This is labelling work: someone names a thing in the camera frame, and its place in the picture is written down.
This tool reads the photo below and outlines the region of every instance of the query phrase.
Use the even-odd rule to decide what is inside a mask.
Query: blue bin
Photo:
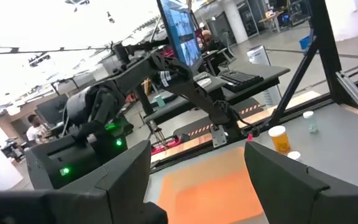
[[[308,48],[309,40],[310,40],[309,36],[299,40],[299,44],[301,45],[302,50],[306,50]]]

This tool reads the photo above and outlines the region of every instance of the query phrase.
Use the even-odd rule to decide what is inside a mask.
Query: man
[[[46,138],[48,129],[41,123],[40,118],[37,115],[32,114],[27,119],[32,125],[26,132],[30,145],[33,146],[35,144],[44,144],[49,142]]]
[[[206,44],[201,48],[202,53],[209,52],[212,50],[222,50],[226,47],[223,42],[221,42],[221,40],[212,35],[211,31],[203,30],[201,34],[203,35]],[[211,65],[215,74],[219,74],[220,69],[218,68],[218,66],[225,61],[226,58],[223,54],[216,54],[215,57],[211,60]]]

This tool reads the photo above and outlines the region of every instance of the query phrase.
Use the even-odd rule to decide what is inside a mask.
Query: concrete floor
[[[232,47],[232,51],[238,58],[238,60],[234,63],[247,63],[248,59],[246,52],[250,48],[257,45],[264,45],[268,50],[268,56],[272,65],[288,67],[291,69],[291,72],[280,77],[279,88],[280,91],[284,93],[303,57],[298,41],[306,37],[309,34],[309,31],[310,29],[308,24],[304,23],[294,29],[284,31],[280,34],[261,34],[258,37],[254,37],[253,39]],[[338,42],[337,49],[340,54],[343,71],[347,74],[358,71],[358,37]],[[352,79],[354,81],[358,80],[358,75],[354,76]],[[316,55],[313,59],[307,73],[297,88],[296,95],[300,95],[310,90],[320,94],[324,94],[329,91],[327,83],[325,82],[325,74],[323,72],[319,55]],[[262,94],[255,95],[254,98],[261,104],[264,104]],[[129,122],[135,126],[134,132],[127,137],[129,147],[145,139],[146,136],[150,136],[149,129],[143,125],[142,119],[140,118],[142,115],[144,115],[144,112],[142,111],[140,104],[136,104],[126,115]],[[187,111],[186,113],[159,125],[159,127],[162,128],[165,136],[169,136],[173,134],[174,130],[182,127],[183,125],[194,122],[205,116],[207,116],[207,114],[200,110]],[[155,142],[155,138],[153,136],[151,136],[150,140]],[[16,186],[15,189],[32,189],[25,166],[26,163],[23,162],[18,167],[24,176],[24,180]],[[261,215],[242,223],[263,224],[267,223],[267,220],[264,215]]]

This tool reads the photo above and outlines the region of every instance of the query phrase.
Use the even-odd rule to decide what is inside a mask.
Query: white shirt
[[[44,125],[40,125],[38,127],[31,126],[27,132],[27,139],[29,141],[35,141],[37,144],[43,144],[48,142],[48,140],[45,138],[47,135],[48,130]]]

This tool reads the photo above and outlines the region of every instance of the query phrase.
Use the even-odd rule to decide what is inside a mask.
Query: orange mat
[[[263,212],[243,148],[166,175],[158,205],[167,211],[170,224],[227,224]]]

